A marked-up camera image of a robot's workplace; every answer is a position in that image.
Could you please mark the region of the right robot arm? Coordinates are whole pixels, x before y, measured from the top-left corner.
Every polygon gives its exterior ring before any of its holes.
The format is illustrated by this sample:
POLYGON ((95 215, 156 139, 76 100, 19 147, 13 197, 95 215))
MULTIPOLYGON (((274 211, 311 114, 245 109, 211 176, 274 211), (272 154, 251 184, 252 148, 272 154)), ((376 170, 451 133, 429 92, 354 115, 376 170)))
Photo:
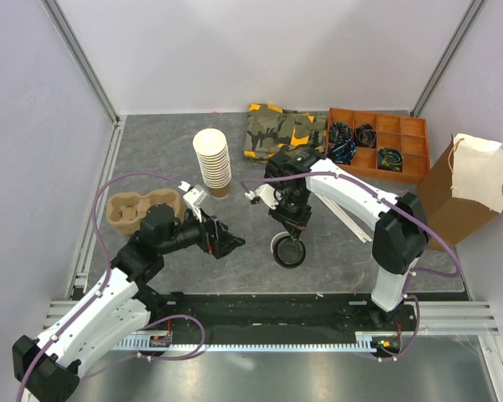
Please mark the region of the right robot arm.
POLYGON ((419 198, 373 187, 313 148, 293 157, 275 154, 267 162, 264 178, 268 213, 286 230, 271 243, 274 259, 283 267, 297 267, 305 258, 300 236, 311 218, 312 194, 348 210, 372 230, 371 254, 379 269, 366 315, 374 328, 389 328, 397 320, 408 272, 428 244, 428 235, 419 226, 426 221, 419 198))

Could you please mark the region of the black plastic cup lid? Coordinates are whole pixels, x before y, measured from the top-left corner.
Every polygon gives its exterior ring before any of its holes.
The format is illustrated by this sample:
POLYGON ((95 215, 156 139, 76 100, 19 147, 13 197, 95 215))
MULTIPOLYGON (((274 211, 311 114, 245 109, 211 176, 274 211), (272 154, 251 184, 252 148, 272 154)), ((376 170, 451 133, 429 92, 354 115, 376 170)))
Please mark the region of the black plastic cup lid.
POLYGON ((306 249, 301 240, 293 240, 285 234, 273 243, 272 254, 281 267, 293 269, 304 262, 306 249))

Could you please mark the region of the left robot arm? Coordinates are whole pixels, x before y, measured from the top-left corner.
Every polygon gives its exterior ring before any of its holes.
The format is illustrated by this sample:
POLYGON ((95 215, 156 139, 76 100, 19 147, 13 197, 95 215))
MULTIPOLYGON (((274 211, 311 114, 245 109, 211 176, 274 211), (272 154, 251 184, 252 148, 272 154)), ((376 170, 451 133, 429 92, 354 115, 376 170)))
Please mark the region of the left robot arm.
POLYGON ((245 243, 204 211, 188 209, 179 219, 166 204, 151 207, 97 284, 54 325, 13 345, 17 397, 29 391, 39 401, 66 401, 117 343, 145 327, 161 328, 167 309, 148 282, 165 255, 198 246, 220 259, 245 243))

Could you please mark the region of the single brown paper cup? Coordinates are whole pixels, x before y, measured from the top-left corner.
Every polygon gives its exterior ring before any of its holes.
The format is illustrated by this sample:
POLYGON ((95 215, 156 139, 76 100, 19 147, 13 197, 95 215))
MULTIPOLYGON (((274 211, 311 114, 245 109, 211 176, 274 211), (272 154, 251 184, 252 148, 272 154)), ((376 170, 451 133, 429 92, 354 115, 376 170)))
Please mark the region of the single brown paper cup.
POLYGON ((286 231, 280 232, 272 237, 270 243, 270 251, 272 253, 273 259, 276 261, 278 265, 283 268, 286 268, 286 264, 280 259, 279 254, 277 252, 277 245, 281 239, 288 237, 289 234, 286 231))

